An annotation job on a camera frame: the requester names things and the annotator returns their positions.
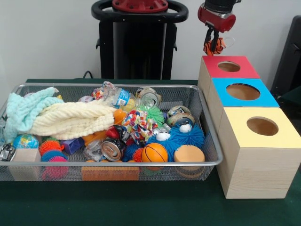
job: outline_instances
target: red robot part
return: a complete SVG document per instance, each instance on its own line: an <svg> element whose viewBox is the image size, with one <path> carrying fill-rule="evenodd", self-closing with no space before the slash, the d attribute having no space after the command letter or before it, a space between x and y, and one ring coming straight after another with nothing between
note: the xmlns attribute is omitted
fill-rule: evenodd
<svg viewBox="0 0 301 226"><path fill-rule="evenodd" d="M205 24L211 25L216 31L228 32L236 21L236 16L232 13L219 14L212 12L202 5L198 10L198 18Z"/></svg>
<svg viewBox="0 0 301 226"><path fill-rule="evenodd" d="M115 9L128 13L159 13L168 9L166 0L113 0Z"/></svg>

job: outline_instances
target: black cable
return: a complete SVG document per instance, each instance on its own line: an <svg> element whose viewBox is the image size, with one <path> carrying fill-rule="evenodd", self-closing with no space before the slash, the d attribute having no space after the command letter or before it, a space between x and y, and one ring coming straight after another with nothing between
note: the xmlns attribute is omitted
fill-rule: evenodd
<svg viewBox="0 0 301 226"><path fill-rule="evenodd" d="M86 78L86 75L87 75L87 74L90 74L91 79L93 78L92 73L91 73L90 71L86 71L86 72L84 73L83 79Z"/></svg>

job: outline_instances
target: metal tray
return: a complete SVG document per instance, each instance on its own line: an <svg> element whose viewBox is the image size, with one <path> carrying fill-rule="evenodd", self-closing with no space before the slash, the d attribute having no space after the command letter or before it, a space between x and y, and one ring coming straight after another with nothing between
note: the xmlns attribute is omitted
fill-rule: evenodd
<svg viewBox="0 0 301 226"><path fill-rule="evenodd" d="M135 93L138 87L148 86L152 87L157 93L162 95L162 103L159 108L167 112L171 107L176 105L183 105L190 109L192 115L196 119L196 123L202 128L205 133L205 143L202 151L205 154L206 162L165 162L165 163L147 163L147 162L86 162L83 155L84 148L81 148L73 155L68 155L68 162L0 162L0 181L14 181L14 180L55 180L55 181L82 181L82 168L89 166L89 170L93 172L106 167L111 169L108 180L115 180L114 173L125 174L127 169L139 169L138 180L205 180L215 165L218 165L222 159L222 151L213 127L213 123L204 99L203 93L197 86L193 85L126 85L114 84L118 87ZM37 92L47 87L56 87L62 95L65 102L77 102L79 98L85 95L91 95L97 84L68 84L68 83L25 83L15 87L13 92L24 96L27 93ZM0 115L3 119L5 114L6 103L0 109ZM68 167L68 173L60 179L45 178L43 172L47 169L54 171L64 170ZM28 172L34 172L34 177L27 176Z"/></svg>

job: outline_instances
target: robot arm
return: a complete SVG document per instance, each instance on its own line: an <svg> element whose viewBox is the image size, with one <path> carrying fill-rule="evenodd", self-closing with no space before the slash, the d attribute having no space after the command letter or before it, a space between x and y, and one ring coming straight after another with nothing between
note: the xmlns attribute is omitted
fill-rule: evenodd
<svg viewBox="0 0 301 226"><path fill-rule="evenodd" d="M238 2L241 0L205 0L199 8L198 18L209 27L204 45L211 40L211 33L214 32L211 51L215 50L219 32L227 32L233 27L236 17L232 9Z"/></svg>

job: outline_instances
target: cream towel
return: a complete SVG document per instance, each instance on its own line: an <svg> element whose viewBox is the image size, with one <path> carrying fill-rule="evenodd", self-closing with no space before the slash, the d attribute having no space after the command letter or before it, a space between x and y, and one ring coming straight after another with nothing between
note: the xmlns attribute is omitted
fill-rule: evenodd
<svg viewBox="0 0 301 226"><path fill-rule="evenodd" d="M45 108L26 133L70 140L108 129L114 124L113 112L102 100L89 103L61 103Z"/></svg>

